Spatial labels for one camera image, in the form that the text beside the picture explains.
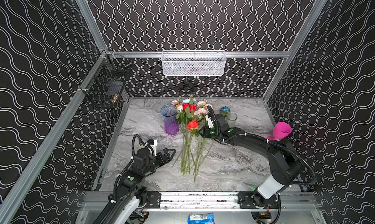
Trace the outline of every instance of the gray marble surface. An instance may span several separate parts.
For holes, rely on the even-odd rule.
[[[157,191],[251,191],[270,173],[266,158],[250,150],[224,146],[213,140],[207,143],[206,151],[212,144],[208,156],[201,166],[196,183],[194,175],[180,174],[181,158],[173,163],[182,149],[182,134],[174,136],[164,132],[163,116],[160,109],[169,104],[169,99],[132,99],[124,120],[118,141],[116,142],[107,172],[101,179],[101,191],[112,190],[115,177],[128,163],[131,157],[131,141],[134,134],[139,134],[143,141],[157,139],[156,151],[164,148],[176,149],[172,162],[157,169],[146,179],[145,186]],[[260,99],[210,99],[214,111],[219,113],[227,106],[239,116],[236,126],[248,133],[263,137],[272,133],[272,123]]]

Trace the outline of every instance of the black patterned wall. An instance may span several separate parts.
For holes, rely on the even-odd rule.
[[[74,0],[0,0],[0,204],[95,63]]]
[[[120,113],[82,102],[11,223],[74,223]]]
[[[286,51],[315,0],[87,0],[112,51]]]
[[[374,50],[375,0],[329,0],[269,100],[329,224],[375,223]]]
[[[124,59],[116,56],[114,64]],[[165,76],[160,59],[134,59],[125,89],[135,97],[257,97],[270,84],[282,58],[228,58],[222,76]]]

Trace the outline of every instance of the orange rose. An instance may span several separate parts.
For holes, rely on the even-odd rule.
[[[192,120],[192,121],[189,122],[189,124],[187,125],[187,129],[188,129],[188,130],[198,129],[198,127],[199,127],[199,122],[197,122],[196,120]]]

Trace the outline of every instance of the frosted glass cup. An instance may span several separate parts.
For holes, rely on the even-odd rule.
[[[229,112],[225,115],[225,121],[228,123],[229,128],[233,128],[236,125],[237,114]]]

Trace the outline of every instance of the bouquet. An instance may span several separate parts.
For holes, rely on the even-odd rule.
[[[208,114],[207,100],[197,101],[193,95],[190,98],[180,101],[180,99],[173,100],[171,104],[177,107],[176,119],[178,120],[183,135],[183,147],[179,156],[181,156],[181,174],[190,173],[194,167],[194,182],[202,165],[204,158],[203,151],[207,143],[206,138],[199,136],[199,123],[207,124],[205,116]],[[197,141],[196,153],[193,155],[191,150],[192,139]]]

